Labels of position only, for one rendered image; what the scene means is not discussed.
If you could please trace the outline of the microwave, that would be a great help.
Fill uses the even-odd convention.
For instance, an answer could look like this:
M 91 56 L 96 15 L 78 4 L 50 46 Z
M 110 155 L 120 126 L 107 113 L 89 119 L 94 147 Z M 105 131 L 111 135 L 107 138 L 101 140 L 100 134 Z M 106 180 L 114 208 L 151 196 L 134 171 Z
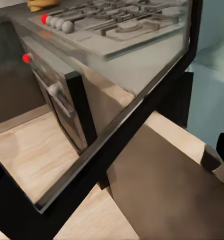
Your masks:
M 190 63 L 224 73 L 224 0 L 0 0 L 0 231 L 53 240 Z

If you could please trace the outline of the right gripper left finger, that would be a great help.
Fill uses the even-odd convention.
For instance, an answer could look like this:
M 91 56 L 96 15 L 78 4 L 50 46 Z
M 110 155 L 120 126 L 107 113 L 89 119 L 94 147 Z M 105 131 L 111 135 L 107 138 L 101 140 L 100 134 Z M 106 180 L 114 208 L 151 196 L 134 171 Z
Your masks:
M 17 143 L 13 133 L 0 136 L 0 179 L 17 151 Z

